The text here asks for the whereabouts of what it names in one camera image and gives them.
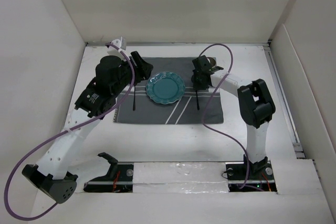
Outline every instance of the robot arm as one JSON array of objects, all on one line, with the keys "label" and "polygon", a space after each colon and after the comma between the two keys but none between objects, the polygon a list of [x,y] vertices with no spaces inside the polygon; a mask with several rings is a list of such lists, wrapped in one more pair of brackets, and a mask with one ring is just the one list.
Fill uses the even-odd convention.
[{"label": "robot arm", "polygon": [[205,90],[216,87],[227,75],[220,88],[239,100],[240,114],[247,125],[247,154],[250,171],[254,173],[267,164],[266,133],[269,121],[275,113],[275,105],[264,80],[249,81],[228,73],[221,67],[213,67],[205,56],[193,60],[193,88]]},{"label": "robot arm", "polygon": [[[124,41],[121,38],[114,40],[112,44],[122,48]],[[118,54],[117,51],[111,49],[108,49],[108,53]],[[130,61],[135,73],[134,85],[136,85],[150,77],[153,66],[145,62],[136,51],[132,52],[131,56]],[[57,203],[61,204],[68,200],[76,189],[78,178],[77,175],[68,172],[68,167],[86,137],[100,120],[93,121],[75,131],[71,131],[70,128],[111,109],[116,103],[117,96],[130,84],[131,80],[131,68],[126,61],[114,55],[103,57],[96,67],[96,77],[91,80],[75,102],[75,109],[64,128],[68,133],[56,139],[35,165],[26,165],[22,174]],[[117,162],[107,154],[102,153],[99,156],[107,159],[111,165]]]}]

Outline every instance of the white wall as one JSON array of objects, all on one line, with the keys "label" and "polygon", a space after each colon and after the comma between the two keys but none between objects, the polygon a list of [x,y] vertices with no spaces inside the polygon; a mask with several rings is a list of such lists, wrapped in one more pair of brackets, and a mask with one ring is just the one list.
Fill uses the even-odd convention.
[{"label": "white wall", "polygon": [[271,48],[303,149],[336,217],[336,1],[297,0]]},{"label": "white wall", "polygon": [[267,42],[288,0],[62,0],[84,41]]},{"label": "white wall", "polygon": [[[0,6],[3,193],[16,162],[64,123],[85,44],[61,0],[0,0]],[[9,199],[15,211],[29,216],[37,190],[21,170],[14,177]],[[19,223],[7,214],[3,200],[0,219]]]}]

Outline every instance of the white table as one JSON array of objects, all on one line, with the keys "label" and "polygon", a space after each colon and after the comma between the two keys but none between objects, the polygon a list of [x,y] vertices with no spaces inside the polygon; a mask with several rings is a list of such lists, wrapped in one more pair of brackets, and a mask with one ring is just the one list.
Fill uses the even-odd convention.
[{"label": "white table", "polygon": [[[333,223],[312,161],[296,159],[292,132],[288,130],[263,46],[229,46],[234,53],[232,73],[250,80],[264,79],[277,108],[268,129],[266,152],[272,161],[279,194],[226,193],[227,183],[223,183],[220,193],[162,190],[146,193],[141,189],[132,194],[79,193],[32,223]],[[137,50],[142,57],[197,57],[205,47],[199,44],[131,46],[127,51]],[[105,55],[106,47],[85,49],[70,109]],[[216,57],[219,66],[229,66],[229,53],[222,47],[213,47],[206,55]],[[223,91],[220,94],[224,123],[214,128],[246,145],[246,125],[240,117],[238,100]],[[201,125],[118,124],[113,123],[113,114],[107,115],[91,132],[77,162],[100,152],[109,153],[120,162],[241,161],[243,157],[242,149],[235,142]],[[155,172],[163,176],[164,170],[142,170],[144,179],[146,172],[148,177],[153,177]],[[218,184],[209,186],[218,188]],[[51,200],[39,191],[32,215],[50,205]]]}]

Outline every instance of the teal plate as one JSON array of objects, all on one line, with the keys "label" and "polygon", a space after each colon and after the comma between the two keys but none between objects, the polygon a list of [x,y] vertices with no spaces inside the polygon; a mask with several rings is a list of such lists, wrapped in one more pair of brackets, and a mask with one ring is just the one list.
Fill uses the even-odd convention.
[{"label": "teal plate", "polygon": [[147,95],[156,103],[169,104],[182,98],[185,85],[173,72],[160,72],[151,77],[146,85]]}]

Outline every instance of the orange wire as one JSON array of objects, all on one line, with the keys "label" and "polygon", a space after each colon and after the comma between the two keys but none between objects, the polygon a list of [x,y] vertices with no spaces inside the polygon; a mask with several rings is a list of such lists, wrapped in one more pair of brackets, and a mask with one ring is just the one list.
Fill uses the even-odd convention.
[{"label": "orange wire", "polygon": [[269,185],[269,182],[268,182],[267,177],[266,177],[263,173],[261,173],[261,174],[262,174],[262,176],[265,178],[265,180],[266,180],[266,182],[267,182],[268,190],[271,191],[271,187],[270,187],[270,185]]},{"label": "orange wire", "polygon": [[117,173],[117,177],[116,177],[115,180],[113,181],[113,190],[112,190],[112,192],[114,192],[114,190],[115,190],[116,187],[117,187],[116,182],[117,182],[118,179],[119,179],[119,175],[120,175],[120,171],[118,171],[118,173]]}]

